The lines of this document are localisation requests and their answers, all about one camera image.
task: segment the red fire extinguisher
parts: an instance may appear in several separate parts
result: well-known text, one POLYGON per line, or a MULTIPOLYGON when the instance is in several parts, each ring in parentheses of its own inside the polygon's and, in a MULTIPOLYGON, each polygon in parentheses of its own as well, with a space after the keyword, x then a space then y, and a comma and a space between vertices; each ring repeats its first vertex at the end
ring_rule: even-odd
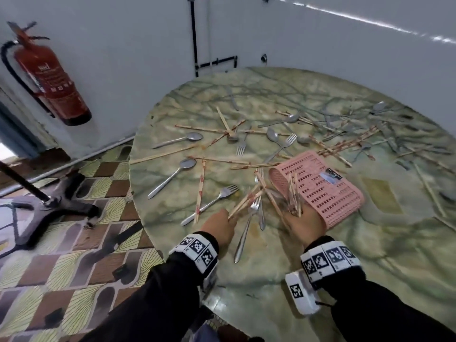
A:
POLYGON ((52 117, 55 115, 60 118, 65 125, 78 126, 88 122, 92 118, 92 113, 76 90, 74 82, 63 70, 55 53, 48 46, 33 43, 35 39, 49 38, 31 37, 26 34, 26 31, 36 25, 36 22, 29 24, 26 28, 20 28, 12 22, 8 22, 8 25, 16 34, 17 40, 3 44, 0 55, 6 68, 17 82, 31 94, 43 109, 52 117), (22 46, 14 52, 14 58, 35 83, 39 92, 33 92, 8 62, 8 49, 18 44, 22 46), (40 97, 45 99, 52 111, 40 97))

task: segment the pink plastic basket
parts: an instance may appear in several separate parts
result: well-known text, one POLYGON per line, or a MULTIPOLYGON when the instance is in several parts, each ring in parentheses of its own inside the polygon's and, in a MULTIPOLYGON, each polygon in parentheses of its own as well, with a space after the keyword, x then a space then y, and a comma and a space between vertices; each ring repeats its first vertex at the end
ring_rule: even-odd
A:
POLYGON ((329 168, 315 151, 306 151, 269 170, 269 178, 284 197, 288 197, 288 173, 297 172, 302 198, 332 228, 364 203, 361 191, 329 168))

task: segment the black sleeve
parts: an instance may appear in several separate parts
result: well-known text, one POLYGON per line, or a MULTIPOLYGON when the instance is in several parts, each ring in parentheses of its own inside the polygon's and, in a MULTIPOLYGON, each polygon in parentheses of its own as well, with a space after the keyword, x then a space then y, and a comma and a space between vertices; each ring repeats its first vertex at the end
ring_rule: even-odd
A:
MULTIPOLYGON (((204 236, 219 253, 219 245, 212 235, 195 234, 204 236)), ((142 287, 80 342, 181 341, 197 317, 197 286, 212 268, 201 274, 184 254, 171 254, 166 263, 150 270, 142 287)))
MULTIPOLYGON (((333 240, 322 236, 305 251, 333 240)), ((347 342, 456 341, 449 328, 404 304, 388 289, 367 281, 361 267, 324 277, 316 285, 337 300, 331 314, 347 342)))

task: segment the person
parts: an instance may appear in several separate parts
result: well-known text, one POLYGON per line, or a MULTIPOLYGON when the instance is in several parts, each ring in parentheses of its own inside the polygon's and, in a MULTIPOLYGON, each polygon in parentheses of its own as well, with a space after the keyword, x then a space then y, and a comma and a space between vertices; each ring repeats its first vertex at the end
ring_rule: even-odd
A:
MULTIPOLYGON (((334 239, 325 235, 325 224, 313 208, 302 208, 300 218, 285 212, 285 220, 306 254, 334 239)), ((175 247, 166 263, 152 268, 145 284, 80 342, 181 341, 198 313, 198 286, 216 263, 210 254, 220 254, 227 248, 235 225, 236 218, 228 220, 225 209, 208 218, 200 231, 175 247), (189 250, 189 245, 196 247, 189 250), (200 252, 201 247, 206 250, 205 264, 193 253, 200 252)), ((452 330, 404 304, 388 289, 366 280, 361 266, 350 266, 312 285, 323 288, 336 300, 331 314, 347 342, 456 341, 452 330)))

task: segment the table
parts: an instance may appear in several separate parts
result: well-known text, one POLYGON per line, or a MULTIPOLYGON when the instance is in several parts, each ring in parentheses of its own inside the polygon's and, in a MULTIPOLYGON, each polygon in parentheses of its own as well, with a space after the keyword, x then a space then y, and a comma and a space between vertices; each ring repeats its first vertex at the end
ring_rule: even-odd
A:
MULTIPOLYGON (((379 101, 394 106, 393 109, 396 111, 379 114, 376 120, 388 119, 393 115, 393 121, 396 122, 393 126, 398 136, 418 142, 427 142, 431 139, 433 143, 444 145, 454 153, 456 141, 453 137, 430 120, 389 97, 363 86, 315 72, 263 67, 202 76, 171 91, 156 104, 139 127, 130 160, 187 146, 188 143, 183 142, 162 149, 150 149, 153 143, 178 138, 189 131, 176 128, 175 124, 223 128, 216 106, 221 109, 231 126, 240 118, 244 118, 250 120, 256 129, 264 120, 282 118, 276 114, 276 110, 295 113, 297 109, 304 108, 317 118, 316 111, 321 110, 325 103, 330 113, 353 113, 358 115, 354 119, 364 122, 372 106, 379 101), (234 109, 225 86, 231 87, 239 111, 234 109), (411 120, 413 124, 405 126, 411 120)), ((290 126, 298 134, 314 132, 311 125, 290 126)), ((286 129, 281 125, 275 128, 286 133, 286 129)), ((200 143, 206 145, 218 136, 210 132, 201 133, 204 139, 200 143)), ((382 139, 382 134, 378 133, 369 141, 376 142, 382 139)), ((334 144, 338 140, 341 138, 336 137, 328 143, 334 144)), ((276 148, 277 146, 269 142, 264 135, 250 134, 242 160, 260 163, 276 148)), ((299 154, 307 149, 320 148, 314 144, 305 147, 294 143, 288 149, 293 154, 299 154)), ((147 234, 155 247, 163 251, 165 258, 173 246, 184 236, 197 230, 211 213, 221 207, 228 210, 232 208, 242 197, 242 193, 236 193, 202 213, 196 226, 188 224, 181 227, 180 222, 195 210, 201 172, 199 161, 193 169, 181 172, 153 199, 148 200, 147 195, 178 168, 179 161, 186 155, 235 158, 235 152, 236 144, 230 144, 223 138, 204 150, 202 146, 198 146, 160 159, 130 165, 130 182, 136 209, 147 234)), ((456 163, 455 155, 425 151, 423 153, 453 168, 456 163)), ((356 152, 350 150, 342 152, 349 161, 353 160, 355 154, 356 152)), ((456 322, 452 319, 456 316, 456 232, 432 218, 433 214, 426 217, 426 211, 429 212, 429 208, 434 211, 436 207, 431 203, 414 169, 406 171, 394 163, 397 154, 391 150, 388 143, 373 146, 368 155, 371 159, 375 158, 375 161, 362 154, 351 169, 332 156, 327 157, 326 161, 349 180, 353 178, 357 185, 362 185, 362 176, 368 176, 372 168, 377 168, 381 177, 371 178, 369 182, 377 182, 375 180, 378 179, 385 180, 392 186, 402 185, 400 191, 410 199, 418 194, 420 202, 424 204, 418 210, 424 212, 425 218, 412 225, 395 224, 389 220, 384 223, 383 215, 372 219, 370 207, 370 210, 352 214, 328 234, 345 242, 361 259, 370 280, 389 288, 405 303, 456 330, 456 322)), ((415 155, 404 158, 419 164, 426 180, 436 191, 456 191, 455 176, 447 170, 415 155)), ((254 185, 254 169, 232 171, 230 166, 231 164, 208 162, 203 202, 216 197, 223 186, 236 184, 246 192, 254 185)), ((396 205, 382 206, 382 202, 394 201, 394 194, 391 195, 391 192, 397 193, 398 187, 395 186, 396 191, 393 191, 393 188, 385 191, 380 185, 380 188, 374 187, 372 190, 367 181, 364 183, 366 187, 363 188, 363 192, 372 196, 372 199, 368 197, 370 205, 378 204, 376 206, 383 212, 393 215, 398 213, 395 209, 400 210, 402 206, 402 209, 409 213, 411 208, 413 214, 413 206, 407 206, 407 199, 404 197, 396 196, 396 205)), ((438 199, 448 214, 446 221, 456 224, 454 203, 441 197, 438 199)), ((246 334, 261 336, 266 341, 335 340, 340 333, 335 328, 328 308, 322 308, 311 317, 300 316, 294 308, 283 279, 286 273, 300 269, 299 255, 302 246, 280 226, 279 219, 267 198, 264 198, 264 206, 266 229, 261 231, 258 221, 253 220, 242 259, 238 264, 234 264, 233 255, 246 217, 239 220, 228 252, 221 259, 217 286, 205 299, 204 304, 246 334)), ((319 294, 322 301, 334 302, 324 291, 320 291, 319 294)))

